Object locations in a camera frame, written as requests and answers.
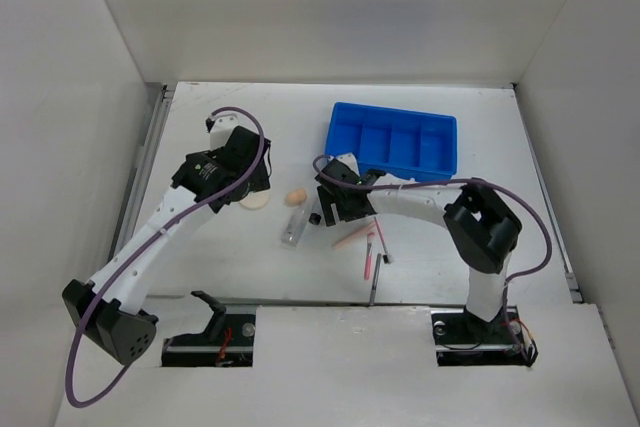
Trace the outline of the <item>clear bottle black cap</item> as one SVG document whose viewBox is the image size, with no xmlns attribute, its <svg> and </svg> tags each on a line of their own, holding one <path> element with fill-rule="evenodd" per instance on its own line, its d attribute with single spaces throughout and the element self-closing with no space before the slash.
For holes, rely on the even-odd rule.
<svg viewBox="0 0 640 427">
<path fill-rule="evenodd" d="M 308 221 L 311 225 L 318 226 L 321 223 L 321 220 L 322 220 L 321 205 L 320 205 L 320 202 L 316 200 L 313 203 L 313 206 L 311 208 L 311 213 L 309 215 Z"/>
</svg>

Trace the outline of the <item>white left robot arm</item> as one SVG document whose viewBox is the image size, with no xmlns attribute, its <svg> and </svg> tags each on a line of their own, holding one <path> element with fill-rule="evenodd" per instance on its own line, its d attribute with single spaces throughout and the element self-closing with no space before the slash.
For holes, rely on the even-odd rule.
<svg viewBox="0 0 640 427">
<path fill-rule="evenodd" d="M 102 295 L 84 334 L 123 366 L 141 357 L 155 337 L 157 318 L 142 304 L 160 270 L 223 207 L 270 188 L 264 161 L 270 141 L 261 131 L 236 125 L 214 136 L 225 143 L 185 157 L 152 216 L 113 259 L 62 292 L 75 326 Z"/>
</svg>

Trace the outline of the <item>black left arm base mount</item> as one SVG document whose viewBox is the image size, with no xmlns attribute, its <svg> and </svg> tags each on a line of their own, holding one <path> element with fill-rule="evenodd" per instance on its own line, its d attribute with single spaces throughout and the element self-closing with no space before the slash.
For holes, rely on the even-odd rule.
<svg viewBox="0 0 640 427">
<path fill-rule="evenodd" d="M 191 295 L 211 310 L 206 326 L 165 339 L 161 366 L 165 368 L 250 368 L 254 360 L 257 307 L 227 306 L 204 291 Z"/>
</svg>

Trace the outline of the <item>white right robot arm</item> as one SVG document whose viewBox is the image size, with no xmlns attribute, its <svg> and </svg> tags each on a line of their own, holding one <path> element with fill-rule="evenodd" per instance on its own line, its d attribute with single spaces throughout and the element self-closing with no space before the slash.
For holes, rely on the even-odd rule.
<svg viewBox="0 0 640 427">
<path fill-rule="evenodd" d="M 498 331 L 506 267 L 522 223 L 492 188 L 478 179 L 465 181 L 449 201 L 445 184 L 419 186 L 377 169 L 359 175 L 337 158 L 315 180 L 328 226 L 391 214 L 445 229 L 469 267 L 465 333 L 484 341 Z"/>
</svg>

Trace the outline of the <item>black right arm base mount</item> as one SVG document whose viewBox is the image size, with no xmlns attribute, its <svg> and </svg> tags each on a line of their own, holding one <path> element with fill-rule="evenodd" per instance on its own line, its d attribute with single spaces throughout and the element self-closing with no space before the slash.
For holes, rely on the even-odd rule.
<svg viewBox="0 0 640 427">
<path fill-rule="evenodd" d="M 439 367 L 532 367 L 539 352 L 531 331 L 516 307 L 508 307 L 491 322 L 478 320 L 464 309 L 431 313 L 436 362 Z"/>
</svg>

